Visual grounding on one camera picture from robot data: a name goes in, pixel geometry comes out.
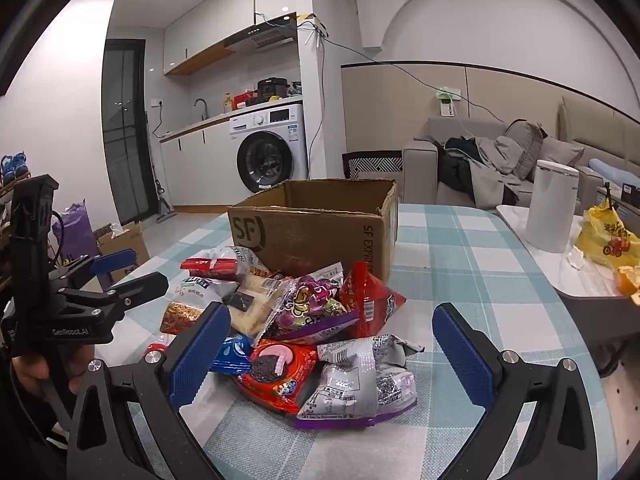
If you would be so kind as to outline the person's left hand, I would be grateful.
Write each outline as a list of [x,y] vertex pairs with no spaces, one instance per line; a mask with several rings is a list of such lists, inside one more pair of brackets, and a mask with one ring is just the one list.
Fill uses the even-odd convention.
[[[66,364],[66,372],[70,381],[68,388],[73,394],[78,393],[88,364],[94,359],[94,345],[81,346]],[[12,359],[18,381],[26,391],[35,396],[44,397],[42,385],[49,379],[49,367],[43,356],[17,356]]]

